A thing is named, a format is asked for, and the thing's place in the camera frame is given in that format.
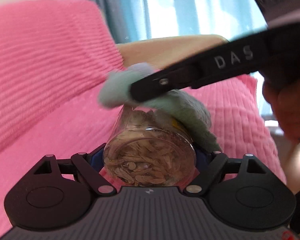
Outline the person's right hand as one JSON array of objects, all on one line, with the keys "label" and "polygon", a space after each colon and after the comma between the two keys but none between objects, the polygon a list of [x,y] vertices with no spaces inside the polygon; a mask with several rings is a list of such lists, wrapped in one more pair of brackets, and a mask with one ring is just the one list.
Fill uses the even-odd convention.
[{"label": "person's right hand", "polygon": [[265,82],[262,93],[285,137],[295,144],[300,143],[300,80],[282,90]]}]

